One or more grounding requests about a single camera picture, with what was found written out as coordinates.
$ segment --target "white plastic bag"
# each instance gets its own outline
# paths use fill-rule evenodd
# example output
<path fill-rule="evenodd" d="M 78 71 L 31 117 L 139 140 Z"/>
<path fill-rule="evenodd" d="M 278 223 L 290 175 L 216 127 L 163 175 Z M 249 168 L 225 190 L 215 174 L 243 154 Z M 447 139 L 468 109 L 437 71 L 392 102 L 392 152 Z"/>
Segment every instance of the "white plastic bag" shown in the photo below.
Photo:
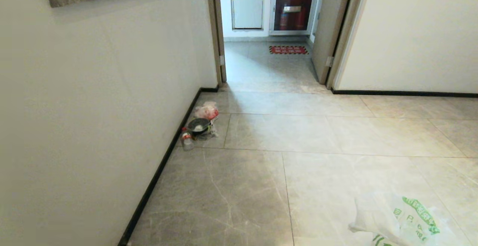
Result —
<path fill-rule="evenodd" d="M 446 223 L 418 200 L 372 193 L 355 198 L 355 204 L 357 217 L 348 229 L 372 232 L 371 246 L 460 246 Z"/>
<path fill-rule="evenodd" d="M 215 106 L 215 102 L 205 102 L 202 106 L 196 107 L 194 116 L 197 118 L 205 118 L 212 121 L 219 115 L 219 110 Z"/>

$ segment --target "red floor mat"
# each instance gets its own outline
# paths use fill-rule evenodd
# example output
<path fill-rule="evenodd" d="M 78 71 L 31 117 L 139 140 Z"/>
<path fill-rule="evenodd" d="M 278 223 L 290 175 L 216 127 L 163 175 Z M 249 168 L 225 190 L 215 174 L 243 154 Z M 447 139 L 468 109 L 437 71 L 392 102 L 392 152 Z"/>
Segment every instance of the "red floor mat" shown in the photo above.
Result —
<path fill-rule="evenodd" d="M 269 52 L 271 54 L 309 54 L 305 46 L 269 46 Z"/>

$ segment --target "black baseboard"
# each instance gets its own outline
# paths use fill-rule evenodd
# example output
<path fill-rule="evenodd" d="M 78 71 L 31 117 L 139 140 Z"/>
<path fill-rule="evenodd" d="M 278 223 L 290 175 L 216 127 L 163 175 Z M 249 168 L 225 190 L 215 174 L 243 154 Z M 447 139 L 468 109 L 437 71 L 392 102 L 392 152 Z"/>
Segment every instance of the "black baseboard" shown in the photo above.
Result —
<path fill-rule="evenodd" d="M 154 173 L 154 176 L 151 179 L 151 182 L 149 183 L 145 194 L 141 198 L 141 201 L 138 204 L 138 207 L 134 211 L 133 217 L 131 217 L 131 220 L 128 223 L 128 226 L 126 227 L 126 230 L 124 231 L 123 236 L 121 237 L 121 240 L 118 243 L 118 246 L 126 246 L 128 244 L 128 241 L 130 240 L 131 235 L 133 234 L 134 228 L 136 227 L 138 220 L 140 220 L 141 214 L 143 210 L 145 209 L 146 204 L 148 203 L 148 200 L 151 196 L 151 193 L 154 187 L 156 186 L 156 183 L 159 180 L 162 170 L 166 166 L 166 162 L 168 162 L 169 156 L 171 156 L 171 153 L 173 152 L 173 149 L 176 146 L 176 142 L 179 139 L 179 135 L 181 135 L 181 129 L 183 128 L 184 125 L 186 125 L 187 119 L 189 118 L 190 113 L 193 111 L 196 101 L 198 101 L 199 95 L 201 94 L 201 92 L 217 92 L 218 90 L 219 90 L 219 86 L 217 86 L 216 88 L 200 88 L 198 90 L 198 93 L 194 97 L 193 102 L 191 102 L 189 109 L 187 110 L 186 114 L 183 117 L 183 120 L 181 121 L 181 125 L 176 130 L 176 134 L 174 134 L 173 140 L 169 144 L 168 150 L 164 154 L 161 164 L 159 164 L 159 167 L 156 170 L 156 173 Z"/>
<path fill-rule="evenodd" d="M 219 85 L 217 85 L 215 88 L 211 87 L 201 87 L 201 92 L 213 92 L 217 93 L 219 91 Z"/>
<path fill-rule="evenodd" d="M 447 93 L 447 92 L 425 92 L 425 91 L 371 91 L 371 90 L 334 90 L 336 95 L 386 95 L 386 96 L 427 96 L 427 97 L 457 97 L 457 98 L 478 98 L 476 93 Z"/>

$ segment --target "tile floor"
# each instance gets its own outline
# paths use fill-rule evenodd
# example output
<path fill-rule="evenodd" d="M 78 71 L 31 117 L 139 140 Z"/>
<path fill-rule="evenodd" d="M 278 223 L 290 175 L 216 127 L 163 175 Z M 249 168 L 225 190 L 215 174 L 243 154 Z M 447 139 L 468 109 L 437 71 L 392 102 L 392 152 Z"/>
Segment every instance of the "tile floor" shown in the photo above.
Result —
<path fill-rule="evenodd" d="M 269 45 L 227 43 L 227 86 L 198 100 L 217 102 L 220 137 L 178 144 L 132 246 L 369 245 L 347 227 L 373 191 L 417 198 L 478 246 L 478 99 L 332 95 L 310 56 Z"/>

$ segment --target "door hinge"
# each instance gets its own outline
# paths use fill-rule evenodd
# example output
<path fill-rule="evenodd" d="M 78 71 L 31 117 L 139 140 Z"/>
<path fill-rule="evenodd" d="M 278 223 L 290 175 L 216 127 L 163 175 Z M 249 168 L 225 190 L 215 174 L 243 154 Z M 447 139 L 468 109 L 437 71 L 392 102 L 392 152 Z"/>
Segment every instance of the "door hinge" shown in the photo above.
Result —
<path fill-rule="evenodd" d="M 333 64 L 333 57 L 327 57 L 326 67 L 331 68 Z"/>

